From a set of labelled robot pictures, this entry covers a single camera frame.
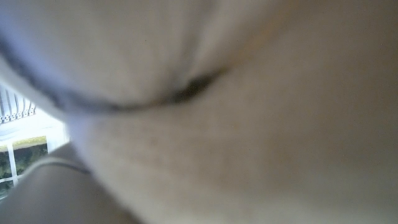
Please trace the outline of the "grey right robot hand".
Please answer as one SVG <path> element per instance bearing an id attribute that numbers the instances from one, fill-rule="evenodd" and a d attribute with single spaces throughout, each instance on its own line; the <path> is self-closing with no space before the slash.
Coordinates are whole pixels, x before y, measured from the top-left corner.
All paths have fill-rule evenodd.
<path id="1" fill-rule="evenodd" d="M 33 163 L 1 202 L 2 224 L 140 223 L 96 181 L 73 145 Z"/>

